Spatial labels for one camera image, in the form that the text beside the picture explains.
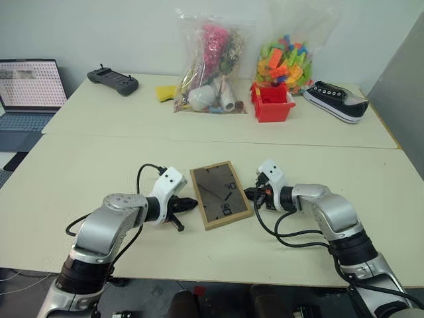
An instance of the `game controller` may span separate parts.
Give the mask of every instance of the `game controller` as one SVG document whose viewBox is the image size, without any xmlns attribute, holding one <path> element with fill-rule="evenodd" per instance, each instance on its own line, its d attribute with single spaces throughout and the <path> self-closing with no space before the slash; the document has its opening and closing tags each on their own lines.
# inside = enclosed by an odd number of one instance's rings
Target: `game controller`
<svg viewBox="0 0 424 318">
<path fill-rule="evenodd" d="M 110 68 L 104 68 L 103 64 L 100 66 L 98 70 L 87 73 L 88 79 L 93 83 L 102 83 L 116 89 L 122 96 L 128 96 L 138 88 L 138 81 L 131 75 L 125 76 Z"/>
</svg>

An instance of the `table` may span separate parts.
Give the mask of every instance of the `table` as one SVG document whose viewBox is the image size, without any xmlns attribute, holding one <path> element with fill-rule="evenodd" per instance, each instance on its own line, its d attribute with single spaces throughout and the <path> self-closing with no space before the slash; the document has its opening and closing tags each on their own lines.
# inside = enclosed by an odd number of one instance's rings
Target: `table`
<svg viewBox="0 0 424 318">
<path fill-rule="evenodd" d="M 65 226 L 101 205 L 110 193 L 133 193 L 138 167 L 146 162 L 176 167 L 188 180 L 182 196 L 195 197 L 189 169 L 230 160 L 243 187 L 254 184 L 255 169 L 272 158 L 288 182 L 321 183 L 355 206 L 376 248 L 406 287 L 424 286 L 424 182 L 402 150 L 333 146 L 172 142 L 49 134 L 0 189 L 0 267 L 58 272 L 73 238 Z M 142 192 L 157 174 L 147 170 Z M 279 213 L 262 211 L 274 224 Z M 198 209 L 179 216 L 185 231 L 171 224 L 147 224 L 141 237 L 119 260 L 116 275 L 342 286 L 327 251 L 290 249 L 265 233 L 251 217 L 204 231 Z M 284 231 L 316 229 L 301 213 Z M 132 230 L 126 239 L 134 234 Z M 315 235 L 297 242 L 316 240 Z"/>
<path fill-rule="evenodd" d="M 45 134 L 71 133 L 101 136 L 161 137 L 182 141 L 249 142 L 397 148 L 396 143 L 369 108 L 357 125 L 348 125 L 296 97 L 284 123 L 258 123 L 250 102 L 249 80 L 235 87 L 248 114 L 207 115 L 173 113 L 173 102 L 157 102 L 154 88 L 175 85 L 178 76 L 133 75 L 140 87 L 128 97 L 85 80 L 44 128 Z M 345 84 L 360 94 L 356 85 Z"/>
</svg>

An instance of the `black cable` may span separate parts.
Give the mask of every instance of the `black cable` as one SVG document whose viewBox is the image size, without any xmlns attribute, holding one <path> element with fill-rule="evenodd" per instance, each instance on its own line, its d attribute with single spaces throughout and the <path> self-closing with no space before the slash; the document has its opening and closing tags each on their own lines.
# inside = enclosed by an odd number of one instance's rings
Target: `black cable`
<svg viewBox="0 0 424 318">
<path fill-rule="evenodd" d="M 67 235 L 70 235 L 71 237 L 74 237 L 74 236 L 76 236 L 77 235 L 77 233 L 74 233 L 74 232 L 71 232 L 71 228 L 75 225 L 75 224 L 77 224 L 77 223 L 79 223 L 79 222 L 81 222 L 82 220 L 84 220 L 86 217 L 88 217 L 89 215 L 90 215 L 91 213 L 88 213 L 88 214 L 86 214 L 86 215 L 84 215 L 83 217 L 80 217 L 79 219 L 76 219 L 75 221 L 73 221 L 71 224 L 69 224 L 67 227 L 66 227 L 66 234 Z"/>
<path fill-rule="evenodd" d="M 163 172 L 166 171 L 165 168 L 163 167 L 159 167 L 155 164 L 143 164 L 140 169 L 138 169 L 137 172 L 137 179 L 136 179 L 136 190 L 137 190 L 137 194 L 140 194 L 140 179 L 141 179 L 141 172 L 143 171 L 143 169 L 145 167 L 151 167 L 151 168 L 155 168 L 156 170 L 159 171 L 159 174 L 162 174 Z M 143 229 L 143 226 L 141 225 L 138 228 L 137 233 L 134 235 L 134 237 L 127 243 L 127 245 L 125 245 L 125 247 L 118 253 L 117 257 L 115 257 L 115 259 L 112 262 L 112 268 L 115 265 L 115 263 L 118 261 L 118 259 L 130 248 L 130 246 L 135 242 L 135 240 L 140 236 L 141 230 Z"/>
<path fill-rule="evenodd" d="M 280 225 L 281 221 L 283 221 L 286 217 L 289 217 L 290 215 L 293 215 L 295 213 L 295 211 L 292 212 L 287 212 L 286 214 L 282 215 L 276 222 L 276 225 L 274 227 L 274 232 L 278 235 L 278 226 Z M 284 240 L 281 239 L 280 236 L 276 236 L 278 242 L 280 242 L 281 244 L 288 246 L 288 247 L 294 247 L 294 248 L 299 248 L 299 247 L 310 247 L 310 246 L 324 246 L 325 248 L 329 248 L 330 246 L 326 243 L 322 243 L 322 242 L 311 242 L 311 243 L 303 243 L 303 244 L 292 244 L 292 243 L 287 243 Z"/>
<path fill-rule="evenodd" d="M 368 284 L 365 284 L 363 282 L 360 282 L 358 280 L 354 280 L 352 278 L 349 278 L 348 276 L 346 276 L 339 265 L 339 260 L 337 259 L 336 256 L 333 255 L 333 259 L 334 259 L 334 266 L 336 268 L 336 272 L 337 274 L 347 283 L 349 283 L 352 286 L 355 287 L 359 287 L 359 288 L 363 288 L 365 290 L 372 290 L 373 292 L 380 292 L 380 293 L 388 293 L 390 295 L 395 295 L 395 296 L 399 296 L 399 297 L 403 297 L 406 299 L 409 299 L 410 301 L 414 302 L 420 309 L 424 310 L 424 304 L 421 303 L 421 301 L 419 299 L 417 299 L 416 297 L 413 297 L 407 293 L 403 293 L 401 291 L 397 291 L 397 290 L 389 290 L 388 288 L 381 288 L 381 287 L 376 287 L 376 286 L 371 286 Z"/>
<path fill-rule="evenodd" d="M 177 283 L 178 285 L 179 285 L 179 287 L 181 287 L 181 289 L 182 290 L 187 290 L 187 288 L 184 288 L 181 284 L 180 284 L 180 282 L 179 281 L 177 281 L 177 280 L 174 280 L 175 281 L 175 283 Z"/>
<path fill-rule="evenodd" d="M 296 237 L 297 235 L 304 235 L 304 234 L 323 234 L 321 231 L 319 230 L 304 230 L 304 231 L 298 231 L 298 232 L 293 232 L 293 233 L 288 233 L 288 234 L 280 234 L 276 231 L 271 231 L 263 222 L 262 218 L 260 217 L 259 214 L 259 210 L 258 210 L 258 189 L 259 189 L 259 185 L 256 184 L 255 190 L 254 190 L 254 195 L 253 195 L 253 209 L 254 212 L 256 214 L 256 217 L 258 218 L 259 223 L 262 225 L 262 227 L 264 228 L 264 230 L 266 232 L 268 232 L 268 234 L 271 234 L 273 237 L 276 237 L 277 239 L 281 238 L 281 237 Z M 293 214 L 291 212 L 289 212 L 290 214 L 286 213 L 285 215 L 283 215 L 282 217 L 280 217 L 280 219 L 277 221 L 278 224 L 280 224 L 280 222 L 285 218 L 288 217 L 289 215 Z"/>
<path fill-rule="evenodd" d="M 143 226 L 138 228 L 137 233 L 135 233 L 134 237 L 128 242 L 127 245 L 118 253 L 117 257 L 112 262 L 112 265 L 115 265 L 115 263 L 118 261 L 118 259 L 130 248 L 130 246 L 134 243 L 134 241 L 140 236 L 141 230 L 143 230 Z"/>
<path fill-rule="evenodd" d="M 158 170 L 159 172 L 161 172 L 162 167 L 158 167 L 154 164 L 143 164 L 140 169 L 138 169 L 138 173 L 137 173 L 137 181 L 136 181 L 136 189 L 137 189 L 137 194 L 140 194 L 140 177 L 141 177 L 141 172 L 145 167 L 151 167 L 151 168 L 155 168 L 156 170 Z"/>
</svg>

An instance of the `sneaker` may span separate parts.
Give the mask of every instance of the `sneaker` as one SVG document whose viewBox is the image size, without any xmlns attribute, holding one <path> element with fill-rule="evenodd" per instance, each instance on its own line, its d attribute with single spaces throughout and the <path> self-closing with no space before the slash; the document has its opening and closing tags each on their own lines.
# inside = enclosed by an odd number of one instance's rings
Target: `sneaker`
<svg viewBox="0 0 424 318">
<path fill-rule="evenodd" d="M 367 99 L 356 96 L 345 88 L 323 81 L 315 82 L 303 92 L 303 96 L 312 104 L 351 124 L 359 122 L 368 108 Z"/>
</svg>

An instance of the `red plastic box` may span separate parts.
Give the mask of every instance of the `red plastic box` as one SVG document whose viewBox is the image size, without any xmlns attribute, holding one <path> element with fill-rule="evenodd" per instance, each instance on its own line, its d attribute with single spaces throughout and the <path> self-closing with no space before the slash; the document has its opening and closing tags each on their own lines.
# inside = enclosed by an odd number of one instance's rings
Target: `red plastic box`
<svg viewBox="0 0 424 318">
<path fill-rule="evenodd" d="M 250 87 L 254 113 L 259 123 L 285 121 L 290 109 L 296 106 L 285 83 L 277 87 L 259 87 L 255 83 Z"/>
</svg>

